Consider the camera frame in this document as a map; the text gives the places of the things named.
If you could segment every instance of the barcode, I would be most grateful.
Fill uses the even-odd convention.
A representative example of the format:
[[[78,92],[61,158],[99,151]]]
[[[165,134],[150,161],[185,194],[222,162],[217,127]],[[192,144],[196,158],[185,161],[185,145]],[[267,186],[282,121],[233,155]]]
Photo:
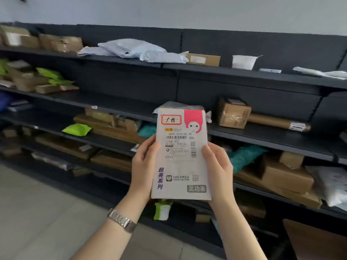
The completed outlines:
[[[187,136],[166,136],[167,139],[178,140],[178,139],[186,139]]]
[[[196,144],[195,141],[190,142],[190,152],[192,153],[192,158],[196,158]]]

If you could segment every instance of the floor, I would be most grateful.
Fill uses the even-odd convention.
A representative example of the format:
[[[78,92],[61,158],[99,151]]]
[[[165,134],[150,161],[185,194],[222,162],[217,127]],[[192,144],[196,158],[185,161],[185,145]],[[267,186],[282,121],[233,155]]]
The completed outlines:
[[[69,259],[107,211],[0,164],[0,260]],[[140,224],[121,259],[219,258]]]

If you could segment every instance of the person's right hand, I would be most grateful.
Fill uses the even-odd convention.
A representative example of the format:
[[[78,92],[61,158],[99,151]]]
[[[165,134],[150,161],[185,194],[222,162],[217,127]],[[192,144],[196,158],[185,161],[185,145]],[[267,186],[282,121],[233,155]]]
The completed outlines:
[[[214,206],[234,200],[232,188],[233,167],[225,150],[216,144],[209,142],[202,147],[202,154],[205,158],[210,188],[212,192],[212,201],[210,205]]]

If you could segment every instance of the wall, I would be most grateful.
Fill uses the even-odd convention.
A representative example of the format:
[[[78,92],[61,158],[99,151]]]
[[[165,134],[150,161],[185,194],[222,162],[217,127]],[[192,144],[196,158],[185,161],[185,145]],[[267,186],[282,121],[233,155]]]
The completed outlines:
[[[347,0],[0,0],[0,21],[347,35]]]

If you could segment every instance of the forearm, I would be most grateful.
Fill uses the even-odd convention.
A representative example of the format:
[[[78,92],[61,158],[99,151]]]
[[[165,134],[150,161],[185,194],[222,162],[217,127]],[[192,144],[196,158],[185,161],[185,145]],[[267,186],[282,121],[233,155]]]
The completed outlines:
[[[252,229],[234,198],[212,206],[227,259],[266,260]]]
[[[146,202],[143,195],[129,192],[116,206],[116,210],[134,223],[137,223]],[[120,259],[130,237],[131,234],[125,231],[122,226],[112,219],[107,219],[72,260]]]

